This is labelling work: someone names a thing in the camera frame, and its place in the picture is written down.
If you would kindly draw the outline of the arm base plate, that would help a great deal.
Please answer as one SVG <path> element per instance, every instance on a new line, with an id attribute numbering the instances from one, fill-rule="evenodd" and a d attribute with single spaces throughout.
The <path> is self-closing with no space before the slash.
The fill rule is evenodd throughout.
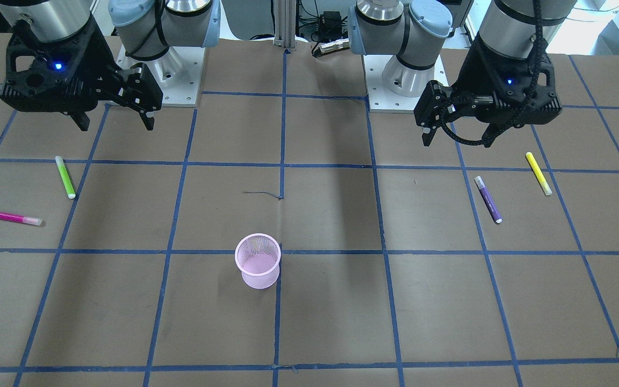
<path id="1" fill-rule="evenodd" d="M 200 96 L 206 49 L 203 47 L 164 46 L 147 42 L 130 56 L 125 46 L 116 52 L 115 64 L 130 69 L 144 63 L 163 93 L 162 107 L 195 108 Z"/>
<path id="2" fill-rule="evenodd" d="M 449 85 L 440 56 L 425 70 L 406 68 L 394 55 L 366 55 L 363 64 L 371 112 L 413 113 L 428 81 Z"/>

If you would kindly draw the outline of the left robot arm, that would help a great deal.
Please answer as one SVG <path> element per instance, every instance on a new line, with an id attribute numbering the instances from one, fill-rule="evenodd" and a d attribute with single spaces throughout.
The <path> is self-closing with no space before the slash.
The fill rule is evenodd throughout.
<path id="1" fill-rule="evenodd" d="M 438 1 L 358 1 L 348 17 L 350 49 L 389 55 L 383 77 L 398 95 L 417 98 L 423 145 L 437 130 L 458 143 L 491 147 L 511 128 L 545 125 L 560 115 L 547 46 L 574 1 L 492 1 L 450 86 L 433 78 L 454 16 Z"/>

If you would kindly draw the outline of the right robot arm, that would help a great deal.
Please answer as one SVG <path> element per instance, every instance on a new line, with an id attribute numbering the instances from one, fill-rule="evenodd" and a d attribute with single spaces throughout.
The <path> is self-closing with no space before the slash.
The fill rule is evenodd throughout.
<path id="1" fill-rule="evenodd" d="M 88 130 L 88 112 L 111 101 L 138 113 L 147 130 L 166 81 L 181 69 L 175 47 L 213 47 L 219 1 L 110 1 L 127 69 L 112 51 L 89 1 L 0 1 L 12 27 L 0 99 L 19 112 L 57 112 Z"/>

